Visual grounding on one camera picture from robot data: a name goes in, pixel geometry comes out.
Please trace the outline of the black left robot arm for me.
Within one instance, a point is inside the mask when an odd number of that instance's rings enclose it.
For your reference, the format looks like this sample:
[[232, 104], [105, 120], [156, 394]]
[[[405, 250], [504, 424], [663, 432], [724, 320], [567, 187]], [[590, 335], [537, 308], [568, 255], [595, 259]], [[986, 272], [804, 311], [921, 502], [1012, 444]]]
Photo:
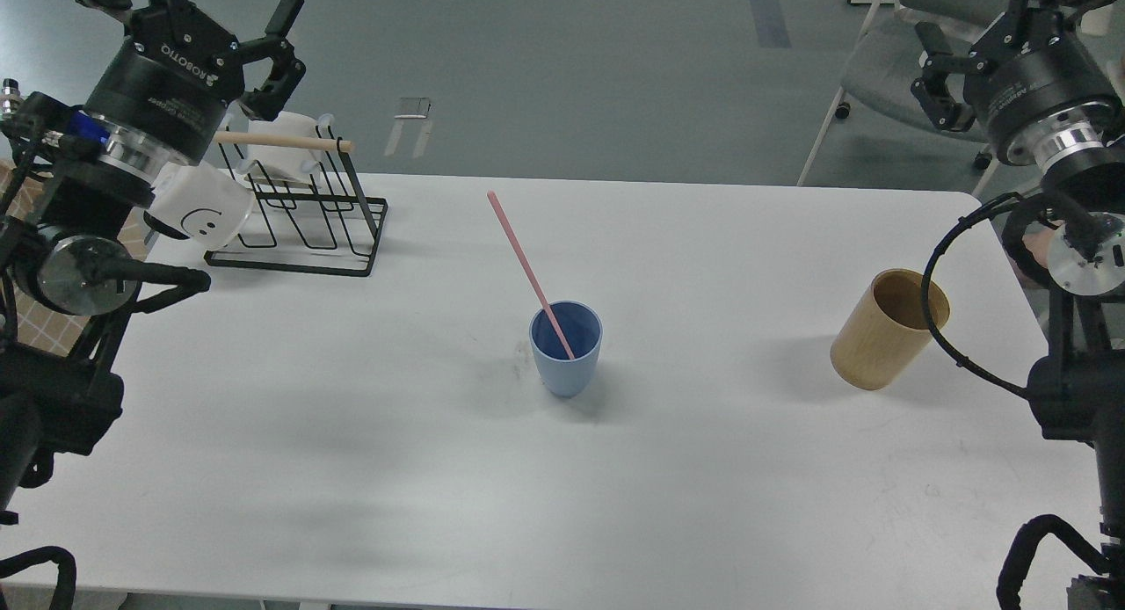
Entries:
[[17, 490], [58, 454], [91, 454], [123, 412], [112, 373], [130, 319], [209, 289], [198, 269], [140, 246], [158, 174], [198, 169], [233, 105], [274, 119], [305, 68], [289, 33], [304, 1], [280, 0], [240, 41], [190, 0], [74, 0], [123, 25], [120, 50], [83, 104], [3, 81], [3, 524]]

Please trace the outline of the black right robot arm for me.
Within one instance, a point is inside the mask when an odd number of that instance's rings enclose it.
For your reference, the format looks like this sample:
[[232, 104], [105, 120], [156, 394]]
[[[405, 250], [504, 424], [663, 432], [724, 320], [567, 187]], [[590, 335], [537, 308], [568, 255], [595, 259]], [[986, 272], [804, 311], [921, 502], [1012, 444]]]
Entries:
[[[955, 364], [1026, 401], [1048, 440], [1094, 450], [1100, 481], [1099, 547], [1054, 514], [1022, 526], [1000, 571], [1001, 609], [1022, 605], [1040, 542], [1054, 535], [1089, 567], [1072, 578], [1070, 609], [1122, 607], [1122, 348], [1104, 310], [1122, 303], [1122, 101], [1077, 35], [1084, 14], [1117, 0], [1008, 0], [968, 54], [954, 54], [940, 27], [916, 26], [925, 62], [912, 95], [943, 132], [980, 122], [998, 162], [1036, 165], [1033, 196], [1006, 192], [958, 219], [940, 240], [921, 280], [922, 319]], [[1033, 281], [1048, 290], [1048, 353], [1024, 387], [969, 360], [933, 320], [933, 269], [952, 242], [979, 222], [1005, 215], [1001, 243]]]

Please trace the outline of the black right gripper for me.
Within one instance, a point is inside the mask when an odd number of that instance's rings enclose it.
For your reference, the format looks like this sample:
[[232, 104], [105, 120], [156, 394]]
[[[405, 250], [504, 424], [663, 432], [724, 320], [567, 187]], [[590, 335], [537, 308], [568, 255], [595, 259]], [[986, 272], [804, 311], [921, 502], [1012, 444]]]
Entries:
[[[1026, 132], [1041, 122], [1058, 127], [1058, 114], [1068, 113], [1102, 131], [1120, 117], [1120, 98], [1076, 35], [1084, 14], [1116, 1], [1007, 0], [964, 56], [939, 25], [917, 23], [922, 65], [911, 95], [940, 132], [964, 133], [980, 122], [997, 160], [1033, 164]], [[952, 96], [952, 75], [968, 77], [968, 104]]]

